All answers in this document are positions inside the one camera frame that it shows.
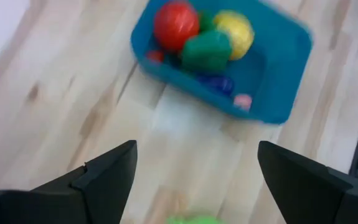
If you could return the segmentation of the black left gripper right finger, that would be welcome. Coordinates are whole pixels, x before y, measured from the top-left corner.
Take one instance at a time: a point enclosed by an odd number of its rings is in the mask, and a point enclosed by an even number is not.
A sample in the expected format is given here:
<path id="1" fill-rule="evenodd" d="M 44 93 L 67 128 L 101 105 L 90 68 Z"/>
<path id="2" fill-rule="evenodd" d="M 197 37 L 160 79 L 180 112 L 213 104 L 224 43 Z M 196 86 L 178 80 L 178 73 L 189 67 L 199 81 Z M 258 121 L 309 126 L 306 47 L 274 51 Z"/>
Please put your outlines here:
<path id="1" fill-rule="evenodd" d="M 358 224 L 358 179 L 261 141 L 258 161 L 286 224 Z"/>

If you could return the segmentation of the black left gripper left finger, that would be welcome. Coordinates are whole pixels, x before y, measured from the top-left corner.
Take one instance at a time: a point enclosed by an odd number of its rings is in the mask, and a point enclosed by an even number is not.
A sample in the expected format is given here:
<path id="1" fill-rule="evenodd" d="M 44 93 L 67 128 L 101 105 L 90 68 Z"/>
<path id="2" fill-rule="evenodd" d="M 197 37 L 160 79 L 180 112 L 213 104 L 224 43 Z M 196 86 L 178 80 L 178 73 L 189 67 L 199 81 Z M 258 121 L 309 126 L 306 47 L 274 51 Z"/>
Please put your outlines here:
<path id="1" fill-rule="evenodd" d="M 0 224 L 119 224 L 136 172 L 129 140 L 32 190 L 0 190 Z"/>

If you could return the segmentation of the lime green toy fruit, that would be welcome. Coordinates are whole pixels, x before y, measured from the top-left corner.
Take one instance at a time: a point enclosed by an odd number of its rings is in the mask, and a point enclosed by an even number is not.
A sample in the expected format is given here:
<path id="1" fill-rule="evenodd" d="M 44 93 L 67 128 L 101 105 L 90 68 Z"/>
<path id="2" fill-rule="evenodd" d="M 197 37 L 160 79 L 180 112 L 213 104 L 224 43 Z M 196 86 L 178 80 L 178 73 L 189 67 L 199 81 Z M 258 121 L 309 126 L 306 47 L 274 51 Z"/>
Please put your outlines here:
<path id="1" fill-rule="evenodd" d="M 220 220 L 210 216 L 169 217 L 166 224 L 223 224 Z"/>

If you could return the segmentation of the small pink toy fruit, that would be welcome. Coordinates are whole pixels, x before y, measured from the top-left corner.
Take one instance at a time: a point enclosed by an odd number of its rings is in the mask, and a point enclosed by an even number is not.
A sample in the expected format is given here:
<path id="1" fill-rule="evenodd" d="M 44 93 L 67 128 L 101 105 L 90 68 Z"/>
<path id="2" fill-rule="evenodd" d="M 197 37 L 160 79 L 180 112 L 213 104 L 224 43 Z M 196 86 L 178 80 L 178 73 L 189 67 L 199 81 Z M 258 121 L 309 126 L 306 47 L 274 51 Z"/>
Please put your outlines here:
<path id="1" fill-rule="evenodd" d="M 238 94 L 233 99 L 233 104 L 241 110 L 248 111 L 252 105 L 252 97 L 247 94 Z"/>

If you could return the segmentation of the blue toy eggplant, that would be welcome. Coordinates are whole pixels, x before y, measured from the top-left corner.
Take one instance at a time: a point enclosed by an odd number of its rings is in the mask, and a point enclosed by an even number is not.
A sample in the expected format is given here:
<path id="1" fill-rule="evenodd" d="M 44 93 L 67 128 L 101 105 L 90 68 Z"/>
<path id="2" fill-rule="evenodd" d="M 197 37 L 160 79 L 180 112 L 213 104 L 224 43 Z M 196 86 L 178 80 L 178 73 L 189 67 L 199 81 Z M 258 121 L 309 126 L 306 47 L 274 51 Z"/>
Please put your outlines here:
<path id="1" fill-rule="evenodd" d="M 234 90 L 234 82 L 230 77 L 201 75 L 196 80 L 208 88 L 225 95 L 231 95 Z"/>

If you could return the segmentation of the small red toy fruit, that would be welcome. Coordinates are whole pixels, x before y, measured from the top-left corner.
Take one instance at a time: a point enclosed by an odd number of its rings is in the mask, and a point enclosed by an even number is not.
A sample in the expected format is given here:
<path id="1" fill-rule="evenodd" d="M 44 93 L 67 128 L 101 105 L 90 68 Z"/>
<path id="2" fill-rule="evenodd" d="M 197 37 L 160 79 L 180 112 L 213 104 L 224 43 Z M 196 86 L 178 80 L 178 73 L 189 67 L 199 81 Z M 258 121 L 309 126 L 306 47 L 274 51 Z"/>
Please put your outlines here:
<path id="1" fill-rule="evenodd" d="M 146 58 L 155 62 L 163 63 L 164 52 L 160 50 L 150 50 L 146 53 Z"/>

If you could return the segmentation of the dark green toy pepper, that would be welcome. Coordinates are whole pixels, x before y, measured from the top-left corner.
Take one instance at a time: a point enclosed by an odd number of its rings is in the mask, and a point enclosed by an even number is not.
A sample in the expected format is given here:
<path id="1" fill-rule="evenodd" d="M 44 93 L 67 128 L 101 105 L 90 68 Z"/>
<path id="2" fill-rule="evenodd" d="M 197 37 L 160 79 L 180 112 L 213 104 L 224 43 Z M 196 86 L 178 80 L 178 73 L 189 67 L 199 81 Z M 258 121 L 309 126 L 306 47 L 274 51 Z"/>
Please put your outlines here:
<path id="1" fill-rule="evenodd" d="M 209 30 L 186 41 L 181 52 L 181 62 L 186 70 L 217 73 L 226 68 L 231 53 L 227 34 Z"/>

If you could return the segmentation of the yellow toy pineapple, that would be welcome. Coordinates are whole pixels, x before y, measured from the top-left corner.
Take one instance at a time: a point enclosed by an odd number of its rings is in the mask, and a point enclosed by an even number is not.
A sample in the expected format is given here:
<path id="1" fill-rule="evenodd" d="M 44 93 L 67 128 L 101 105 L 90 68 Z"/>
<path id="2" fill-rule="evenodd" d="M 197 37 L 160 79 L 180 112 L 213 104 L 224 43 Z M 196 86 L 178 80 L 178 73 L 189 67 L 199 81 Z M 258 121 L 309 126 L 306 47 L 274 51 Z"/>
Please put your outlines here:
<path id="1" fill-rule="evenodd" d="M 227 35 L 231 45 L 230 60 L 241 59 L 254 41 L 255 33 L 250 21 L 233 10 L 220 10 L 216 15 L 208 11 L 198 12 L 200 32 L 218 30 Z"/>

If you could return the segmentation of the red toy tomato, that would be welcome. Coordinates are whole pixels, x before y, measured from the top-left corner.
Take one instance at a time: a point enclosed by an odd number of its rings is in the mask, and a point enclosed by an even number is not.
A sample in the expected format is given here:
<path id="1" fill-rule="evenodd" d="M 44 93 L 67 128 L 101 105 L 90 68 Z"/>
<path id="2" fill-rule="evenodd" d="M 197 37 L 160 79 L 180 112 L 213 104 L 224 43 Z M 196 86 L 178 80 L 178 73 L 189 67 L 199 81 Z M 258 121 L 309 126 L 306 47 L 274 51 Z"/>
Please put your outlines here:
<path id="1" fill-rule="evenodd" d="M 187 1 L 169 1 L 156 12 L 154 36 L 160 46 L 170 52 L 183 49 L 187 39 L 199 33 L 198 13 Z"/>

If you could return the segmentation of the teal plastic tupperware container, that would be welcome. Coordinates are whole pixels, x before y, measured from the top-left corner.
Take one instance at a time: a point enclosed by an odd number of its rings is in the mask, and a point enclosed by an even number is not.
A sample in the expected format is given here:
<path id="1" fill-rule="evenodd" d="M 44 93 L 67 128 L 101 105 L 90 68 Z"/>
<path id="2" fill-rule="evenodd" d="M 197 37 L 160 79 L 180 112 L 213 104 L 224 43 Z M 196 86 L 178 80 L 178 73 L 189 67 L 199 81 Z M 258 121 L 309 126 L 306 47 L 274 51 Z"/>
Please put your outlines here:
<path id="1" fill-rule="evenodd" d="M 293 108 L 312 48 L 307 27 L 277 7 L 260 0 L 189 0 L 201 11 L 216 13 L 223 9 L 245 15 L 255 32 L 255 40 L 240 60 L 230 62 L 224 75 L 234 82 L 232 95 L 249 95 L 250 109 L 234 105 L 225 96 L 201 84 L 195 76 L 182 71 L 169 57 L 155 63 L 145 55 L 158 48 L 153 37 L 153 19 L 168 0 L 149 0 L 131 33 L 131 46 L 139 66 L 151 76 L 240 119 L 270 124 L 285 123 Z"/>

